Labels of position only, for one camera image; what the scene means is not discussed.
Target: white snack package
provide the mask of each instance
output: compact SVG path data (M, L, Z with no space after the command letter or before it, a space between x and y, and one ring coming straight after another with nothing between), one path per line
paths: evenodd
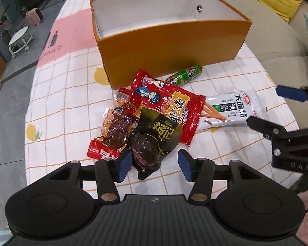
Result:
M196 131L245 124L250 116L262 118L259 99L253 90L207 96Z

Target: white stool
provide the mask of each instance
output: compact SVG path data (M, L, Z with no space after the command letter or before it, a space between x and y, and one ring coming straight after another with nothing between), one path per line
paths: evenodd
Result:
M29 27L24 27L22 29L20 29L19 31L17 31L11 38L10 42L9 42L9 51L12 54L12 58L15 58L15 54L18 53L19 51L21 51L22 49L25 49L26 51L28 51L30 49L29 47L29 42L33 39L32 34L29 33ZM22 47L20 47L16 52L13 52L12 49L14 46L16 46L18 44L18 41L22 40L24 45Z

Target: snack wrapper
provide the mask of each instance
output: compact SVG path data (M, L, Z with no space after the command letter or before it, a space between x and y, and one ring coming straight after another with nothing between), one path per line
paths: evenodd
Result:
M171 77L168 77L165 82L171 85L179 86L199 76L202 71L203 67L201 67L200 65L193 65L185 70L182 70L172 75Z
M90 142L87 156L94 159L117 159L126 147L133 117L126 110L131 91L121 88L114 97L115 107L105 112L101 135Z
M224 125L245 124L250 116L262 117L255 91L207 96L197 131Z
M204 106L205 96L154 79L143 70L137 73L131 89L133 93L127 105L130 114L138 119L143 106L158 111L183 126L180 141L190 145Z
M183 127L148 107L141 109L137 127L130 133L128 148L132 165L143 180L160 168L161 161L179 143Z

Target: tablecloth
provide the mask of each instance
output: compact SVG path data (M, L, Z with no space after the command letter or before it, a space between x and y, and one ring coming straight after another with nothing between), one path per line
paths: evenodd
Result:
M51 29L35 71L25 116L27 184L71 160L94 164L95 160L87 157L89 143L100 135L99 116L112 108L116 90L104 76L91 23L89 0L66 0ZM234 60L205 66L199 77L182 87L203 95L226 89L255 90L266 119L287 130L298 129L285 100L276 95L274 82L245 44ZM143 181L138 180L132 167L124 182L116 184L121 198L125 194L188 196L193 183L188 183L180 171L179 149L216 164L241 160L285 187L301 175L271 167L271 142L261 134L246 125L227 126L196 132L190 147L179 143L162 161L161 168ZM85 181L83 189L97 198L95 182ZM215 181L212 198L224 189L226 181Z

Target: pink stripe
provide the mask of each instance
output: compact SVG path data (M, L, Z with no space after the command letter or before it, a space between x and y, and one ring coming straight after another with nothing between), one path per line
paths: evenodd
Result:
M52 40L57 32L56 42ZM67 53L96 47L92 28L91 9L81 10L71 16L64 17L54 22L49 39L41 54L38 66L45 65Z

